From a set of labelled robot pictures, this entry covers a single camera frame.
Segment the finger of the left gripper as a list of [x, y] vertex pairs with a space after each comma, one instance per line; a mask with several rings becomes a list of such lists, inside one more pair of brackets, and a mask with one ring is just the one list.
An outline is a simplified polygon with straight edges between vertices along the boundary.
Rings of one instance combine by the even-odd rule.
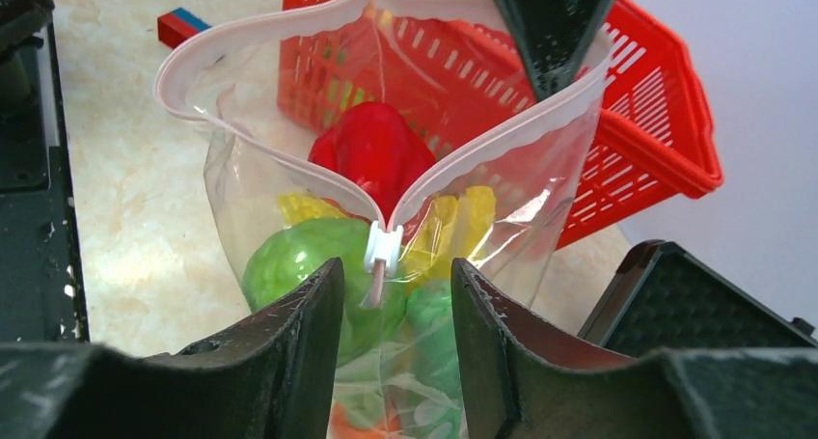
[[615, 0], [494, 0], [535, 98], [566, 88]]

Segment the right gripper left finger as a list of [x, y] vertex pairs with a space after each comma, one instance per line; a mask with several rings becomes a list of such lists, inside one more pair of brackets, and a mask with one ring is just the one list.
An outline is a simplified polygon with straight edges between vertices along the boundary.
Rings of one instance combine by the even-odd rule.
[[177, 354], [1, 347], [5, 438], [322, 438], [344, 301], [340, 260]]

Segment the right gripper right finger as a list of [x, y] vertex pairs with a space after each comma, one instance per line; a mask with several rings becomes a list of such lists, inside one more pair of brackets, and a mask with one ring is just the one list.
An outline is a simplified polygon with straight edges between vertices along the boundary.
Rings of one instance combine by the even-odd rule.
[[639, 359], [570, 335], [451, 266], [472, 438], [813, 438], [817, 353], [658, 349]]

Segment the green toy custard apple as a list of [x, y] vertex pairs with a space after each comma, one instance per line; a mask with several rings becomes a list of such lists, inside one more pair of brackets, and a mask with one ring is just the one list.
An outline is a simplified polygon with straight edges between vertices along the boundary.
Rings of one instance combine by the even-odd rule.
[[404, 309], [374, 347], [339, 355], [331, 437], [466, 437], [449, 280], [416, 288]]

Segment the red plastic shopping basket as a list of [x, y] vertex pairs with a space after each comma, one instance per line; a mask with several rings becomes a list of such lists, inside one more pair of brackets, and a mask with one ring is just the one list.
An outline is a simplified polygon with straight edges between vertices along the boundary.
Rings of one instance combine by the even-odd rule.
[[[604, 29], [613, 48], [602, 113], [560, 246], [723, 184], [685, 43], [630, 0], [615, 2]], [[277, 103], [295, 123], [321, 132], [348, 107], [384, 100], [438, 157], [534, 103], [510, 36], [463, 21], [368, 8], [341, 28], [283, 40], [279, 58]]]

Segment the yellow toy corn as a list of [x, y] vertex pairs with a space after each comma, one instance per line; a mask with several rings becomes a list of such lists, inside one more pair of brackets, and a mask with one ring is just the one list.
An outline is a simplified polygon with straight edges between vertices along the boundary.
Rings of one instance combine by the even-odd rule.
[[400, 264], [408, 279], [408, 288], [416, 288], [430, 279], [450, 276], [454, 258], [481, 260], [485, 257], [484, 238], [494, 224], [496, 197], [485, 185], [474, 185], [456, 198], [436, 196], [404, 226]]

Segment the white zipper slider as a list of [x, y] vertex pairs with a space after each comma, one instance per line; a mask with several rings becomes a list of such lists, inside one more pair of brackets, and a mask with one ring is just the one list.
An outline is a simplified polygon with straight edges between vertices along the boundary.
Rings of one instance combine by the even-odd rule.
[[393, 278], [397, 272], [404, 229], [396, 226], [391, 232], [384, 232], [378, 221], [369, 227], [368, 241], [363, 258], [364, 271], [372, 274], [379, 262], [384, 265], [384, 273]]

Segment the clear zip top bag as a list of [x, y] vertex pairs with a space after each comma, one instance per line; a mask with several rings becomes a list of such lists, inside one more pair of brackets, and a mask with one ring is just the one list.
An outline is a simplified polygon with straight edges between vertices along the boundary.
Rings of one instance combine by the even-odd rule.
[[601, 114], [612, 44], [532, 91], [492, 0], [328, 0], [210, 28], [157, 73], [253, 311], [330, 258], [335, 438], [466, 438], [451, 264], [531, 303]]

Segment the red toy bell pepper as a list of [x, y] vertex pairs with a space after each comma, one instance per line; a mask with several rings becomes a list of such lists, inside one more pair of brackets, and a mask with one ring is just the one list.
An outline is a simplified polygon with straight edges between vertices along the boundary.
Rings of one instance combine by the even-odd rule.
[[386, 220], [406, 190], [436, 162], [394, 107], [376, 101], [346, 110], [316, 138], [308, 160], [362, 188]]

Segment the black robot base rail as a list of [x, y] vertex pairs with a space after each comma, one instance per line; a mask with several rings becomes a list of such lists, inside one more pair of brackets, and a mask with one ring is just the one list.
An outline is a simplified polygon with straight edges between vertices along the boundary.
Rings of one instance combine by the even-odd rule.
[[53, 0], [1, 0], [1, 340], [86, 342]]

